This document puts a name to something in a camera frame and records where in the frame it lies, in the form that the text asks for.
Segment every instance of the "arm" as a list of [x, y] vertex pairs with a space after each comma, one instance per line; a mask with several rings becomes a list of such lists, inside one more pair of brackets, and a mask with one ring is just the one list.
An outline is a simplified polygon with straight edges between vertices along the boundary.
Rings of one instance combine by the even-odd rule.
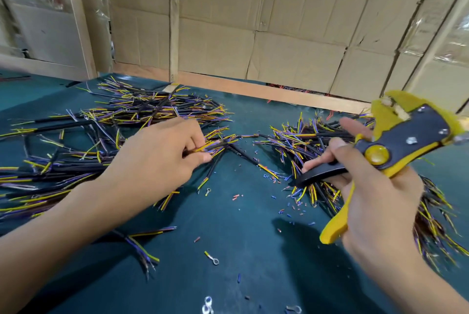
[[[354, 135], [372, 137], [371, 130], [357, 121], [342, 118], [341, 125]], [[349, 173], [327, 181], [344, 198], [355, 182], [349, 229], [342, 241], [368, 276], [405, 313], [469, 313], [469, 303], [427, 266], [414, 243], [412, 229], [423, 192], [417, 173], [406, 167], [388, 179], [339, 138], [330, 141], [323, 155], [305, 163], [303, 172], [334, 159]]]
[[188, 181], [211, 157], [199, 152], [182, 158], [182, 152], [204, 144], [194, 120], [175, 118], [144, 128], [95, 181], [0, 238], [0, 312], [19, 311], [76, 250]]

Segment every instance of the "work surface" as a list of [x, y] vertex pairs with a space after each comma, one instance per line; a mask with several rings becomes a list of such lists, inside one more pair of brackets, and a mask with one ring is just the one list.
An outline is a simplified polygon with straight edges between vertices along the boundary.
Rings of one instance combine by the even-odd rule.
[[[141, 87], [158, 85], [135, 78], [131, 78], [131, 83]], [[96, 81], [89, 85], [95, 89]], [[271, 125], [295, 123], [301, 111], [305, 119], [315, 113], [308, 107], [197, 88], [192, 91], [225, 104], [234, 113], [234, 122], [222, 125], [237, 134], [268, 134]], [[104, 100], [68, 88], [0, 112], [0, 132], [10, 128], [11, 118], [35, 119], [63, 113], [65, 109], [77, 112]], [[240, 146], [252, 155], [259, 150], [256, 157], [262, 164], [282, 171], [269, 156], [268, 148], [253, 146], [252, 139], [241, 141]], [[22, 158], [21, 138], [0, 143], [0, 165], [17, 166]], [[468, 181], [464, 180], [469, 148], [446, 147], [428, 159], [436, 165], [416, 161], [415, 167], [440, 186], [460, 211], [454, 223], [465, 237], [455, 240], [469, 247]], [[297, 210], [288, 211], [291, 218], [286, 216], [287, 211], [278, 214], [280, 209], [287, 209], [289, 201], [293, 202], [282, 191], [285, 182], [274, 184], [264, 174], [237, 155], [227, 153], [216, 174], [203, 187], [212, 190], [205, 197], [205, 192], [195, 192], [204, 173], [195, 171], [164, 212], [147, 209], [122, 226], [126, 232], [178, 227], [144, 244], [149, 253], [161, 260], [148, 282], [128, 244], [100, 241], [74, 256], [24, 312], [200, 313], [204, 298], [210, 295], [215, 314], [283, 313], [286, 305], [299, 305], [303, 313], [395, 313], [387, 298], [340, 245], [320, 244], [320, 230], [329, 220], [323, 210], [308, 205], [302, 207], [306, 210], [304, 216]], [[233, 201], [235, 194], [243, 197]], [[220, 264], [214, 266], [204, 251], [218, 258]], [[469, 299], [465, 285], [469, 258], [459, 255], [456, 259], [461, 268], [444, 271], [443, 276]]]

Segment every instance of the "wire stripper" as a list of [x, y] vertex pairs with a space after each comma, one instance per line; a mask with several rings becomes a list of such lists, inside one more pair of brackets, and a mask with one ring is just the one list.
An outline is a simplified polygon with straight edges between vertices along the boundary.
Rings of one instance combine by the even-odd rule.
[[[373, 139], [361, 134], [355, 137], [354, 147], [374, 167], [387, 177], [393, 177], [417, 157], [451, 143], [461, 144], [469, 140], [469, 133], [450, 111], [432, 102], [404, 91], [390, 91], [385, 97], [372, 102], [372, 114], [376, 119]], [[295, 184], [303, 188], [331, 176], [347, 172], [335, 161], [323, 163], [300, 175]], [[347, 230], [349, 203], [355, 185], [342, 209], [323, 229], [320, 240], [333, 243]]]

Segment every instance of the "yellow knob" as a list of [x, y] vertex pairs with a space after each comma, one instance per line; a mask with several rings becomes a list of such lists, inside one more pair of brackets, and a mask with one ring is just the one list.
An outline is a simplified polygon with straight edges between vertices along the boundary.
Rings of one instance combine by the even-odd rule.
[[372, 145], [366, 149], [365, 158], [373, 166], [380, 166], [389, 160], [389, 151], [383, 145]]

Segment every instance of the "forearm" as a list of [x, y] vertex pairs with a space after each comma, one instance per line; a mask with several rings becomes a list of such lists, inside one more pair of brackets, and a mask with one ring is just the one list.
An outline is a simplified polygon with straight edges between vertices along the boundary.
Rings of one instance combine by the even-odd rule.
[[469, 313], [469, 304], [417, 254], [394, 258], [375, 281], [406, 314]]
[[0, 312], [20, 310], [76, 250], [118, 225], [103, 214], [94, 182], [0, 238]]

